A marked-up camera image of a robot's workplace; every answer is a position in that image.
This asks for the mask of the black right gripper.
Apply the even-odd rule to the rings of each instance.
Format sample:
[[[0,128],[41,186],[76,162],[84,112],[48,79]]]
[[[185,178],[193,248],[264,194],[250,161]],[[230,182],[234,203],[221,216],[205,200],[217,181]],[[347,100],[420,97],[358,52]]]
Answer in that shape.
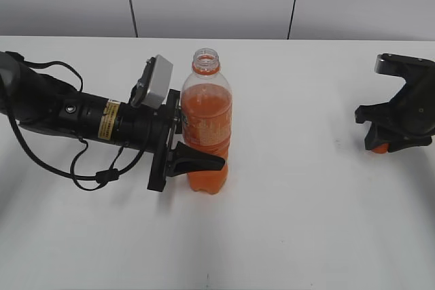
[[[401,77],[405,83],[386,103],[361,105],[355,122],[371,122],[364,139],[365,150],[388,144],[393,153],[432,144],[434,135],[434,62],[384,53],[377,56],[375,72]]]

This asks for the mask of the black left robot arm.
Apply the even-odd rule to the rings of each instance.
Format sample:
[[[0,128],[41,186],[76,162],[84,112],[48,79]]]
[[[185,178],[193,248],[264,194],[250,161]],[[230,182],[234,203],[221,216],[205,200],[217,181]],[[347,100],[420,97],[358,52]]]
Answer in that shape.
[[[169,177],[223,169],[222,157],[173,141],[181,132],[180,93],[169,86],[173,65],[163,56],[147,60],[125,103],[85,93],[46,74],[49,67],[49,62],[29,62],[16,52],[1,54],[1,112],[24,152],[45,170],[72,180],[77,187],[93,181],[97,189],[126,173],[114,165],[91,176],[78,175],[73,168],[59,170],[31,151],[22,130],[77,139],[84,145],[96,141],[135,149],[134,163],[151,153],[147,187],[155,192],[164,189]]]

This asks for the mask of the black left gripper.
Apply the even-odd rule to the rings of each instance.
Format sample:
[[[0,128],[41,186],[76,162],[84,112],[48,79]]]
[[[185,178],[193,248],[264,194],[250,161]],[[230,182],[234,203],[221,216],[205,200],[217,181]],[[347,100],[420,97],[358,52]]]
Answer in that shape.
[[[147,189],[163,192],[167,177],[176,177],[200,171],[220,171],[226,160],[222,157],[201,152],[178,141],[173,149],[175,134],[181,133],[181,92],[170,89],[162,108],[162,125],[159,129],[153,155]]]

